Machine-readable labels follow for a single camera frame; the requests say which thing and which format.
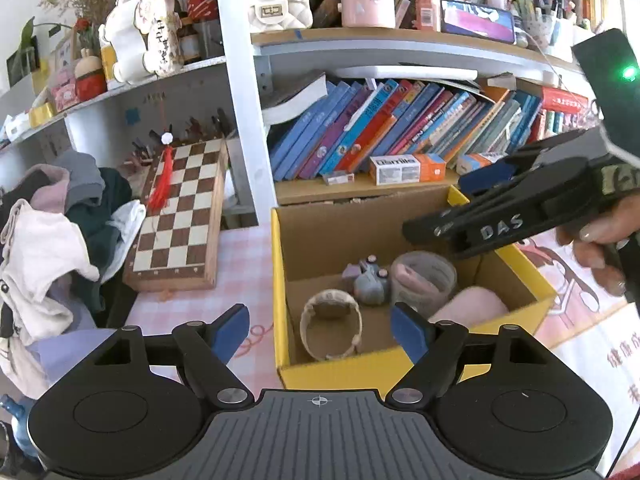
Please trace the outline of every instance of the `white plush toy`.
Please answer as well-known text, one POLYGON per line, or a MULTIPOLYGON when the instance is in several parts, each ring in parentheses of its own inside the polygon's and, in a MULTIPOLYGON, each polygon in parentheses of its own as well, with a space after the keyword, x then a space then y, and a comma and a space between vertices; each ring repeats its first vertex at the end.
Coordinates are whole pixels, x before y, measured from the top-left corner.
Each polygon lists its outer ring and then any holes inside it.
POLYGON ((182 68, 174 0, 116 0, 100 34, 116 51, 114 77, 135 83, 152 73, 165 77, 182 68))

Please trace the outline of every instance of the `pink checkered tablecloth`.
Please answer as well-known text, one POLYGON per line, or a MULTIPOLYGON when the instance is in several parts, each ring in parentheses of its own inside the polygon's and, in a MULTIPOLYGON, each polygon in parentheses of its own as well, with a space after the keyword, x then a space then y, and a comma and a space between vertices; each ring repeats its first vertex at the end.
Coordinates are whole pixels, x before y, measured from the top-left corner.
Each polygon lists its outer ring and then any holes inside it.
MULTIPOLYGON (((144 335, 167 334, 187 321, 209 323, 235 303, 244 303, 249 308, 250 333, 228 366, 257 397, 263 388, 282 387, 273 354, 272 277, 268 225, 220 231, 216 288, 176 292, 165 301, 161 294, 143 292, 127 324, 138 325, 144 335)), ((152 368, 178 380, 174 367, 152 368)))

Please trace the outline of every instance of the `green light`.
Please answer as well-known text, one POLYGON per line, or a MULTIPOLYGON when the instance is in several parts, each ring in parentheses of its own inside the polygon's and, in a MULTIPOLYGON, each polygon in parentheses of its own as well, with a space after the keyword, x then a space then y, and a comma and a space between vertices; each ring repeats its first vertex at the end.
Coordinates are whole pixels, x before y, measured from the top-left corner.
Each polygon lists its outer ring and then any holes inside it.
POLYGON ((622 77, 627 81, 635 81, 638 69, 635 66, 628 66, 622 71, 622 77))

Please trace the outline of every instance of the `smartphone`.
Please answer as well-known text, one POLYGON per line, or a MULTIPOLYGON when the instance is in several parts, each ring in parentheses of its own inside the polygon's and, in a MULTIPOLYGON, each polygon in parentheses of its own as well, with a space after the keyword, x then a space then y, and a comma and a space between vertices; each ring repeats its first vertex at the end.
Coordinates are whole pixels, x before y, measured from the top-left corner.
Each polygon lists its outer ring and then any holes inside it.
POLYGON ((442 31, 503 43, 516 42, 513 16, 508 10, 458 0, 442 1, 442 31))

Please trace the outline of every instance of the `clothing pile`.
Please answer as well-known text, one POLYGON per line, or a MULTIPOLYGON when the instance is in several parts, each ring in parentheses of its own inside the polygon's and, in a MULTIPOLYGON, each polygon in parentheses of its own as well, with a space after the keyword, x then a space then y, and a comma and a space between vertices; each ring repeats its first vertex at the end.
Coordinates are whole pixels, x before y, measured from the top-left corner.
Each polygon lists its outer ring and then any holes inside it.
POLYGON ((118 171, 73 150, 0 200, 0 368, 38 399, 50 384, 28 347, 86 324, 78 304, 104 313, 100 284, 123 265, 145 207, 118 171))

